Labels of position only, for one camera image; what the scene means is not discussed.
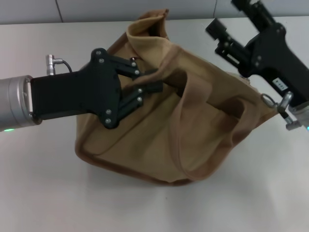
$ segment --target canvas bag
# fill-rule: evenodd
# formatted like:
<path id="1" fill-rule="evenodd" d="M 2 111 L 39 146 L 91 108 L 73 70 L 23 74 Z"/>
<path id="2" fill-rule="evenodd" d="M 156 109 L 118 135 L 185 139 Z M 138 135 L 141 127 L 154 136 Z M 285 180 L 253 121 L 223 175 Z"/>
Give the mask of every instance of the canvas bag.
<path id="1" fill-rule="evenodd" d="M 108 49 L 115 56 L 136 57 L 142 72 L 158 68 L 135 81 L 119 75 L 124 91 L 163 80 L 163 92 L 146 96 L 144 105 L 113 130 L 95 115 L 77 116 L 75 151 L 90 164 L 176 186 L 211 175 L 232 148 L 276 112 L 248 81 L 170 42 L 167 14 L 144 14 Z"/>

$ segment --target table surface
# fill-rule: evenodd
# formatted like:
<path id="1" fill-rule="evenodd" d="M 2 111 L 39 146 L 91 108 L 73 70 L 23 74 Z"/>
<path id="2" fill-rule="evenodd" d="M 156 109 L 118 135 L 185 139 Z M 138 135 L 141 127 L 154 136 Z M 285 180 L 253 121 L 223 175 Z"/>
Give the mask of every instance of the table surface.
<path id="1" fill-rule="evenodd" d="M 309 17 L 280 17 L 290 47 L 309 66 Z M 206 33 L 211 19 L 167 22 L 170 39 L 220 68 Z M 224 19 L 245 44 L 246 18 Z M 43 76 L 45 55 L 78 70 L 108 48 L 129 22 L 0 26 L 1 78 Z M 57 66 L 58 72 L 66 68 Z M 279 100 L 260 77 L 252 85 Z M 91 166 L 74 153 L 75 117 L 0 133 L 0 225 L 5 232 L 304 232 L 309 231 L 309 133 L 286 131 L 276 116 L 254 130 L 207 180 L 154 186 Z"/>

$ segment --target white label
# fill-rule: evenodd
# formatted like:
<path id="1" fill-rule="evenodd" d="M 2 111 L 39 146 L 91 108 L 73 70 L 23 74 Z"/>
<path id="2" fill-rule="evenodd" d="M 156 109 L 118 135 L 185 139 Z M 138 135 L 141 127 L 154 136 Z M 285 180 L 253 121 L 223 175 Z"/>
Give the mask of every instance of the white label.
<path id="1" fill-rule="evenodd" d="M 284 91 L 288 88 L 280 78 L 274 79 L 272 83 L 274 83 L 281 91 Z"/>

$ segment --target bag strap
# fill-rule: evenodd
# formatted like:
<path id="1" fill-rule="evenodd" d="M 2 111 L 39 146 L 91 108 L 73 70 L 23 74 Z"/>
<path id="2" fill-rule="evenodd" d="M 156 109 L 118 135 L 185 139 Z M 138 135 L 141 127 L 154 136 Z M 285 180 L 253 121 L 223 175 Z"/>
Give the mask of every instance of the bag strap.
<path id="1" fill-rule="evenodd" d="M 241 98 L 233 98 L 223 104 L 223 108 L 235 107 L 238 109 L 240 119 L 232 131 L 219 143 L 211 157 L 194 170 L 188 170 L 182 162 L 182 128 L 188 120 L 198 114 L 212 91 L 211 83 L 193 74 L 187 74 L 187 83 L 179 104 L 175 108 L 169 129 L 171 159 L 180 172 L 191 180 L 201 180 L 212 174 L 229 151 L 240 143 L 255 128 L 260 117 L 257 106 Z"/>

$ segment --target black cable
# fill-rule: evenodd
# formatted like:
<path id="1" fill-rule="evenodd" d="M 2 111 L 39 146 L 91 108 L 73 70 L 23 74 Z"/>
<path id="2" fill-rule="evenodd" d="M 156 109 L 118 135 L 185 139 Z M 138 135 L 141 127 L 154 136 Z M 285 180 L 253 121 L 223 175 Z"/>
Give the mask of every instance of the black cable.
<path id="1" fill-rule="evenodd" d="M 72 73 L 72 69 L 71 69 L 70 65 L 65 60 L 62 60 L 62 63 L 64 63 L 68 67 L 69 72 Z"/>

